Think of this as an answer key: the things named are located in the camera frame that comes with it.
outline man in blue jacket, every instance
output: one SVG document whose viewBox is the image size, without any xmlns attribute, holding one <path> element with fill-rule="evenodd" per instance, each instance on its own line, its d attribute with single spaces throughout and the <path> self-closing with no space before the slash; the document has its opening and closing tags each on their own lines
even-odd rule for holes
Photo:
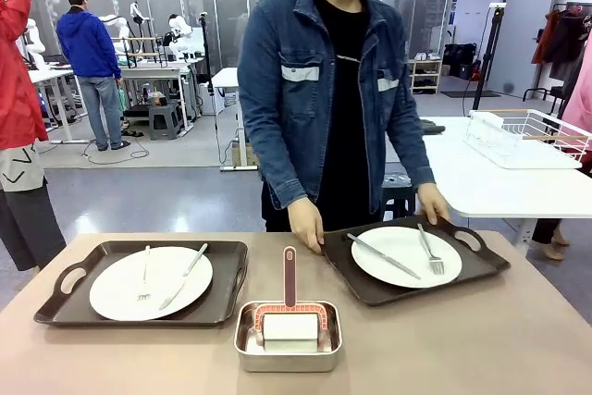
<svg viewBox="0 0 592 395">
<path fill-rule="evenodd" d="M 385 132 L 430 222 L 450 218 L 409 91 L 401 15 L 377 0 L 261 0 L 239 63 L 267 231 L 320 252 L 325 230 L 377 222 Z"/>
<path fill-rule="evenodd" d="M 82 97 L 89 113 L 92 132 L 100 152 L 119 150 L 130 145 L 121 140 L 117 83 L 121 82 L 121 69 L 117 64 L 115 48 L 104 23 L 88 12 L 89 0 L 68 0 L 71 8 L 57 22 L 56 31 L 64 56 L 79 78 Z M 101 121 L 99 104 L 103 105 L 109 141 Z"/>
</svg>

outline white wire dish rack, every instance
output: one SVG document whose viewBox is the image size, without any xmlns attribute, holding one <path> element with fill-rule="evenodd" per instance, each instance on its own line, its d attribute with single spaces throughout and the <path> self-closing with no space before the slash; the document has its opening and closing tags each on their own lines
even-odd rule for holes
<svg viewBox="0 0 592 395">
<path fill-rule="evenodd" d="M 592 134 L 537 110 L 472 111 L 465 142 L 500 167 L 572 169 Z"/>
</svg>

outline person in red jacket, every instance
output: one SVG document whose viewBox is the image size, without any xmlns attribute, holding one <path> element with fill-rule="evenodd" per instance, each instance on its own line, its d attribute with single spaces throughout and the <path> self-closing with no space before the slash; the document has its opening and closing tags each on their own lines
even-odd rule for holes
<svg viewBox="0 0 592 395">
<path fill-rule="evenodd" d="M 18 270 L 41 269 L 66 243 L 35 140 L 47 141 L 39 98 L 16 45 L 31 0 L 0 0 L 0 239 Z"/>
</svg>

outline knife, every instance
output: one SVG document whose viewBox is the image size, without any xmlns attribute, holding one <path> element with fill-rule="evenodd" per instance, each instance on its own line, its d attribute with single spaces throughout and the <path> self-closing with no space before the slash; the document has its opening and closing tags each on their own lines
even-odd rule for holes
<svg viewBox="0 0 592 395">
<path fill-rule="evenodd" d="M 199 252 L 195 255 L 195 258 L 193 258 L 193 261 L 191 261 L 191 264 L 189 264 L 189 267 L 187 267 L 187 270 L 185 270 L 185 273 L 183 273 L 183 277 L 182 277 L 183 280 L 182 280 L 179 288 L 177 289 L 177 291 L 175 293 L 173 293 L 171 296 L 169 296 L 168 298 L 166 298 L 163 301 L 163 303 L 161 304 L 161 306 L 158 308 L 158 310 L 166 309 L 173 302 L 173 300 L 175 298 L 177 298 L 177 295 L 180 294 L 180 292 L 185 287 L 185 284 L 187 283 L 187 276 L 191 273 L 191 271 L 193 270 L 193 268 L 195 267 L 197 262 L 200 260 L 200 258 L 202 257 L 202 255 L 205 252 L 205 249 L 207 249 L 207 243 L 205 243 L 202 246 L 202 248 L 199 250 Z"/>
<path fill-rule="evenodd" d="M 365 247 L 370 252 L 372 252 L 372 253 L 380 256 L 382 259 L 384 259 L 385 261 L 387 261 L 389 264 L 394 265 L 395 267 L 397 267 L 399 270 L 402 270 L 403 272 L 405 272 L 410 277 L 413 277 L 413 278 L 418 279 L 420 281 L 422 280 L 419 277 L 419 275 L 417 275 L 415 272 L 412 271 L 412 269 L 410 269 L 410 268 L 406 267 L 405 265 L 401 264 L 399 261 L 394 260 L 390 256 L 386 256 L 384 253 L 382 253 L 379 250 L 375 249 L 370 244 L 362 241 L 360 238 L 357 238 L 357 237 L 353 236 L 351 233 L 348 233 L 348 238 L 350 238 L 352 241 L 356 241 L 358 244 L 360 244 L 361 246 Z"/>
</svg>

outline red sleeve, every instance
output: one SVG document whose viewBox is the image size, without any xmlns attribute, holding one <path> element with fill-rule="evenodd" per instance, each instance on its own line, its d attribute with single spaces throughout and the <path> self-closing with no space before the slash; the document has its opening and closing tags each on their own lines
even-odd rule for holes
<svg viewBox="0 0 592 395">
<path fill-rule="evenodd" d="M 0 0 L 0 37 L 14 42 L 25 31 L 31 0 Z"/>
</svg>

